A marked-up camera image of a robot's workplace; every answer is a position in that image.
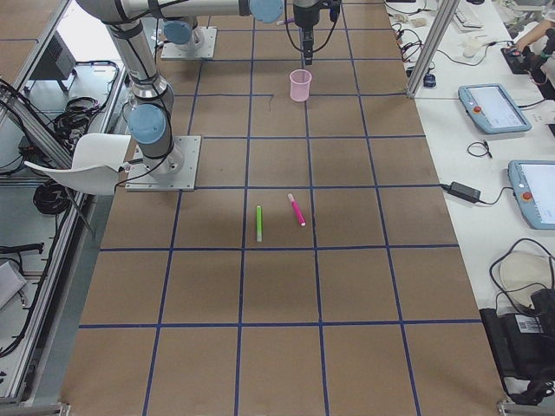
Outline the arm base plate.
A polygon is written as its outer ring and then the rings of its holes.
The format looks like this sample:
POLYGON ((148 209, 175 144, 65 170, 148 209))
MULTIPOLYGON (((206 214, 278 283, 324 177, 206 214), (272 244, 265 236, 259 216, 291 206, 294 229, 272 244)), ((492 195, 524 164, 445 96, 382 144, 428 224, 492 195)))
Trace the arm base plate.
POLYGON ((202 61, 214 57, 217 28, 199 26, 193 29, 187 43, 167 42, 162 49, 164 61, 202 61))
POLYGON ((161 166, 158 161, 145 158, 139 145, 135 146, 134 159, 142 159, 131 166, 125 188, 131 192, 187 191, 195 188, 199 165, 201 137, 174 136, 173 150, 161 166))

